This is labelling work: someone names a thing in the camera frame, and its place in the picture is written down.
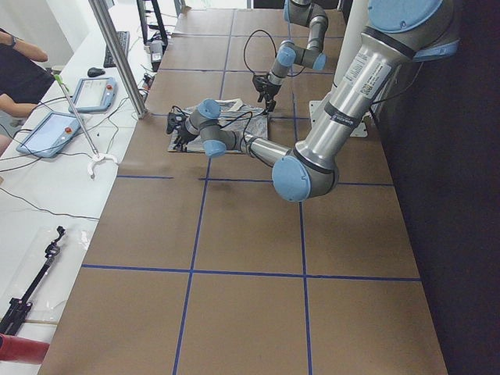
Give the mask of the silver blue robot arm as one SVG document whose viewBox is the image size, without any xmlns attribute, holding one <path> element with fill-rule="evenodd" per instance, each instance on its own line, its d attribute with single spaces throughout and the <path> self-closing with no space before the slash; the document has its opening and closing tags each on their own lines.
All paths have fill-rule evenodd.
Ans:
<svg viewBox="0 0 500 375">
<path fill-rule="evenodd" d="M 329 193 L 339 173 L 335 156 L 404 63 L 453 55 L 459 43 L 460 1 L 369 1 L 360 47 L 341 80 L 316 110 L 307 137 L 287 148 L 219 122 L 218 102 L 206 99 L 189 113 L 171 113 L 167 133 L 177 150 L 200 139 L 210 158 L 237 150 L 272 169 L 273 186 L 290 202 Z"/>
<path fill-rule="evenodd" d="M 329 26 L 325 10 L 312 1 L 286 1 L 284 19 L 293 25 L 309 31 L 308 42 L 301 46 L 288 39 L 280 43 L 273 65 L 268 73 L 255 75 L 252 83 L 259 93 L 259 102 L 265 102 L 265 111 L 271 113 L 276 105 L 278 94 L 284 79 L 293 65 L 312 70 L 322 70 L 327 57 L 323 53 L 324 38 Z"/>
</svg>

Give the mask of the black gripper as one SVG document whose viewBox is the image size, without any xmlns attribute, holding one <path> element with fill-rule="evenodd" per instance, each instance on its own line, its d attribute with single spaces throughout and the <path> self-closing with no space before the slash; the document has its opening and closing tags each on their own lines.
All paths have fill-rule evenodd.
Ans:
<svg viewBox="0 0 500 375">
<path fill-rule="evenodd" d="M 195 139 L 195 135 L 190 133 L 184 126 L 177 128 L 177 138 L 174 141 L 173 149 L 175 151 L 187 151 L 188 143 Z"/>
<path fill-rule="evenodd" d="M 276 106 L 276 101 L 273 99 L 274 96 L 279 92 L 281 86 L 273 84 L 269 81 L 267 90 L 265 92 L 259 93 L 259 99 L 266 99 L 266 111 L 273 112 Z"/>
</svg>

